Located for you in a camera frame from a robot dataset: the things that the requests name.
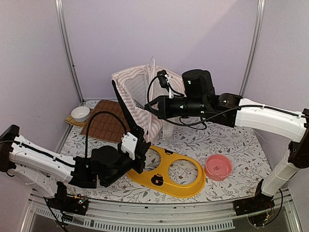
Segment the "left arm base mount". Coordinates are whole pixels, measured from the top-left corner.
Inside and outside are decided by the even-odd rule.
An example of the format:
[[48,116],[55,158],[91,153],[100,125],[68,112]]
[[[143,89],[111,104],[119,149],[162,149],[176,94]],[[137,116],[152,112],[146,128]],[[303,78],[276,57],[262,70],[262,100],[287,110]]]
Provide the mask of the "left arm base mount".
[[69,196],[67,186],[57,181],[57,189],[53,198],[47,199],[47,206],[59,210],[61,213],[72,213],[85,216],[89,201],[86,195]]

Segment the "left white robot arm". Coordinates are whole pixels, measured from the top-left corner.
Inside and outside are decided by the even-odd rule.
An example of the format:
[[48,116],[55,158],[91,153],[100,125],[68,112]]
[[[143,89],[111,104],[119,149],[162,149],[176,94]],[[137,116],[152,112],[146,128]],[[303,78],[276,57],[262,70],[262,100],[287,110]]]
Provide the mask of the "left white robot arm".
[[105,145],[91,155],[64,157],[30,142],[17,125],[11,125],[0,136],[0,170],[23,179],[48,202],[67,210],[73,198],[67,195],[66,184],[96,189],[109,187],[131,170],[141,174],[150,146],[144,130],[135,126],[125,131],[117,147]]

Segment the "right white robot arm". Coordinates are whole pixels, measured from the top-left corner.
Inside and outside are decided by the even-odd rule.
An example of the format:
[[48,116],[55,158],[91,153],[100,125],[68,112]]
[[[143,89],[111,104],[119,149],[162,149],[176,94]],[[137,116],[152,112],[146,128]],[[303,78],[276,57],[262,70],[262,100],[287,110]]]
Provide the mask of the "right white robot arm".
[[159,119],[170,122],[175,117],[199,117],[228,127],[252,128],[290,139],[288,150],[271,174],[261,180],[250,199],[254,211],[261,210],[274,194],[299,170],[309,166],[309,111],[293,112],[251,101],[240,95],[216,95],[211,74],[190,70],[182,74],[184,93],[168,83],[165,70],[154,78],[169,94],[148,99],[145,109]]

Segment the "pink striped pet tent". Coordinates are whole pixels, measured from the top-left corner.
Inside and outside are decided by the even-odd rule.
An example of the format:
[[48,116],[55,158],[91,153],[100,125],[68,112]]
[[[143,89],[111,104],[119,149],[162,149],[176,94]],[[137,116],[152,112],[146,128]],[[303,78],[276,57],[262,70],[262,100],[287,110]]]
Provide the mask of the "pink striped pet tent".
[[147,90],[150,81],[163,67],[153,64],[130,67],[112,74],[116,89],[131,113],[136,124],[144,129],[144,138],[153,142],[160,131],[163,138],[172,136],[175,126],[158,119],[155,115],[145,110],[147,104]]

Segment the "white tent pole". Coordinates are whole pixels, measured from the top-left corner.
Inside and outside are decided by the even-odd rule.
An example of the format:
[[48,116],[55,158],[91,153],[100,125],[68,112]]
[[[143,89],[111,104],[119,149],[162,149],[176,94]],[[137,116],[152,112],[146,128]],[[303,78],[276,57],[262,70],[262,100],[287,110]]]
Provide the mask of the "white tent pole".
[[[155,78],[155,58],[154,56],[151,56],[150,62],[149,62],[149,68],[148,68],[148,80],[149,84],[150,82]],[[155,83],[153,82],[150,87],[150,93],[149,93],[149,101],[152,101],[154,99],[154,87]],[[149,139],[152,140],[152,122],[153,122],[153,116],[152,113],[150,113],[149,116]]]

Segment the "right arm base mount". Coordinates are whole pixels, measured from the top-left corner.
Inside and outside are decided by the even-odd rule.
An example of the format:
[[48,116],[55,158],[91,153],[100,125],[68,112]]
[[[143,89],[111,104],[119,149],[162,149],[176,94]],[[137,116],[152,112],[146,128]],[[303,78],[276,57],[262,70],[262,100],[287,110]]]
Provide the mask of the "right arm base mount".
[[237,216],[266,210],[275,206],[273,196],[267,196],[262,193],[263,181],[264,179],[258,183],[253,197],[233,201],[233,208]]

